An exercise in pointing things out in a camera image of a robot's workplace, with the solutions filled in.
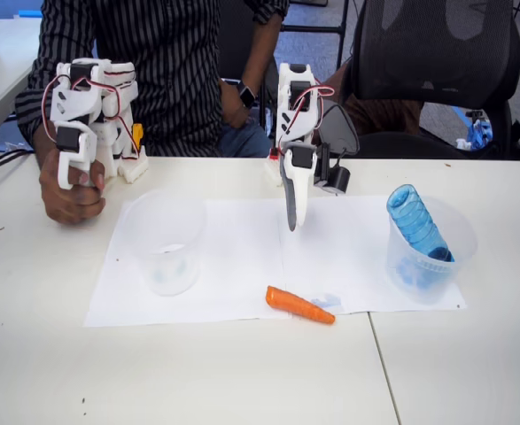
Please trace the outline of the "person's left hand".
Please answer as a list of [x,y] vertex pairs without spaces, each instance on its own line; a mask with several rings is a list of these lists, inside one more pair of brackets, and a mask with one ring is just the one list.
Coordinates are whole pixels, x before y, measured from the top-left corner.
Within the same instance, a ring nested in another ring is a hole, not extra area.
[[249,110],[244,106],[237,87],[219,80],[221,89],[222,119],[232,128],[241,128],[249,118]]

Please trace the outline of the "person's right hand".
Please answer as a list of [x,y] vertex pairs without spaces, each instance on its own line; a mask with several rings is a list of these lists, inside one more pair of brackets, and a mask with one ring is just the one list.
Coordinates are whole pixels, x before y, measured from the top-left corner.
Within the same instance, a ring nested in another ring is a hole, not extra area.
[[102,163],[95,160],[87,173],[70,167],[68,181],[72,188],[61,189],[58,184],[59,151],[47,148],[38,151],[36,157],[42,200],[49,218],[63,225],[77,225],[97,217],[104,210],[105,167]]

